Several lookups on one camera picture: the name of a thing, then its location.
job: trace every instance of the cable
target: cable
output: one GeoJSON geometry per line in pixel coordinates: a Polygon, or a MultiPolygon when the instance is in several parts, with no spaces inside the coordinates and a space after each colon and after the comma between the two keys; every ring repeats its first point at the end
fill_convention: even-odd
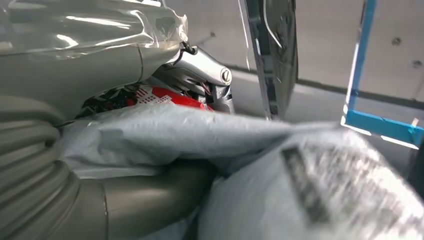
{"type": "Polygon", "coordinates": [[[269,35],[271,35],[271,37],[274,39],[275,43],[279,46],[279,48],[282,49],[283,46],[281,46],[281,43],[277,40],[276,36],[271,31],[271,28],[268,25],[268,19],[267,19],[267,0],[263,0],[263,18],[265,20],[265,26],[266,26],[266,29],[268,30],[269,35]]]}

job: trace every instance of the gray plastic bag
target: gray plastic bag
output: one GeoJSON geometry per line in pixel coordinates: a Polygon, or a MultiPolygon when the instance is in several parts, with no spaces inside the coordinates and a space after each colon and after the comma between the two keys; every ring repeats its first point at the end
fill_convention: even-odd
{"type": "Polygon", "coordinates": [[[345,129],[294,134],[215,185],[199,240],[422,240],[423,205],[345,129]]]}
{"type": "Polygon", "coordinates": [[[424,236],[423,204],[414,191],[365,140],[334,124],[290,125],[158,104],[98,114],[63,133],[61,158],[80,177],[154,175],[177,158],[215,164],[227,178],[200,209],[199,240],[424,236]]]}

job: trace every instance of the blue frame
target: blue frame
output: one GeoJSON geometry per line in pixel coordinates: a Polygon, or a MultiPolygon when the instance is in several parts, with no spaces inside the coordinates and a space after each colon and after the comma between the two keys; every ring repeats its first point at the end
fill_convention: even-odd
{"type": "Polygon", "coordinates": [[[353,77],[349,83],[350,89],[347,92],[348,96],[346,98],[347,112],[345,113],[345,124],[377,135],[396,139],[407,144],[419,146],[424,135],[423,128],[355,110],[355,103],[358,97],[359,84],[376,6],[377,0],[365,0],[361,21],[361,33],[355,53],[356,61],[353,69],[353,77]]]}

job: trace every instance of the ribbed hose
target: ribbed hose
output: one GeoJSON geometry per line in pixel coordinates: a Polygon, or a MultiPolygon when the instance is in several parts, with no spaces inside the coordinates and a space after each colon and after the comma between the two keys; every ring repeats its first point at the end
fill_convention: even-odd
{"type": "Polygon", "coordinates": [[[58,161],[47,105],[0,95],[0,239],[134,240],[187,217],[215,168],[177,161],[163,175],[80,180],[58,161]]]}
{"type": "Polygon", "coordinates": [[[0,124],[0,239],[45,239],[71,209],[79,180],[57,161],[43,121],[0,124]]]}

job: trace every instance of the metal bolt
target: metal bolt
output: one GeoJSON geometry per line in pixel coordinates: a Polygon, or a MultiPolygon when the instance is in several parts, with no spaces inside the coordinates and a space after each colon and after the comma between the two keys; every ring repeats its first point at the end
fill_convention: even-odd
{"type": "Polygon", "coordinates": [[[412,67],[414,69],[419,69],[423,66],[423,63],[420,60],[413,60],[412,61],[412,67]]]}
{"type": "Polygon", "coordinates": [[[224,71],[222,71],[221,77],[224,82],[228,83],[229,81],[231,81],[230,71],[228,69],[225,69],[224,71]]]}
{"type": "Polygon", "coordinates": [[[391,41],[391,44],[395,47],[401,45],[402,43],[402,39],[400,37],[395,37],[393,38],[393,40],[391,41]]]}

